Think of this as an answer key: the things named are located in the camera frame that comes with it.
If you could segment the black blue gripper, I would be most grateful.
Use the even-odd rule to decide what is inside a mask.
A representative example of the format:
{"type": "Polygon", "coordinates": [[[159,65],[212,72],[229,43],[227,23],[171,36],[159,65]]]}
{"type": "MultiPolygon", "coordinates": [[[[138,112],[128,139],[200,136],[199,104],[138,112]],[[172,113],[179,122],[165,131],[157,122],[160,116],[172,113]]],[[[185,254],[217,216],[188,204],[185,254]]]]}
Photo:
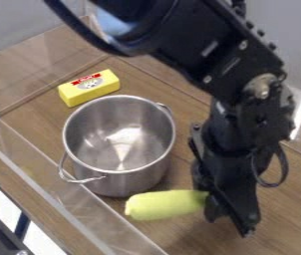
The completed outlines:
{"type": "Polygon", "coordinates": [[[203,216],[208,223],[227,217],[241,238],[255,232],[260,220],[256,185],[271,159],[270,118],[212,100],[209,115],[191,126],[188,146],[195,156],[192,186],[207,191],[203,216]]]}

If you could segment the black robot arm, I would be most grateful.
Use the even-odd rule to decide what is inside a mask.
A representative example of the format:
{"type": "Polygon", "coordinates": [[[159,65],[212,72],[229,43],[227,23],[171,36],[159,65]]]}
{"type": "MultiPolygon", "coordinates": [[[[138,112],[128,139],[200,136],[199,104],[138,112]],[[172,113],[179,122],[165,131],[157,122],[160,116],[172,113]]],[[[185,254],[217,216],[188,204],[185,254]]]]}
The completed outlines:
{"type": "Polygon", "coordinates": [[[245,18],[244,0],[89,0],[90,29],[61,0],[42,0],[77,35],[121,57],[149,55],[211,96],[205,122],[189,129],[191,182],[205,191],[207,221],[225,216],[247,236],[260,220],[256,189],[295,125],[275,46],[245,18]]]}

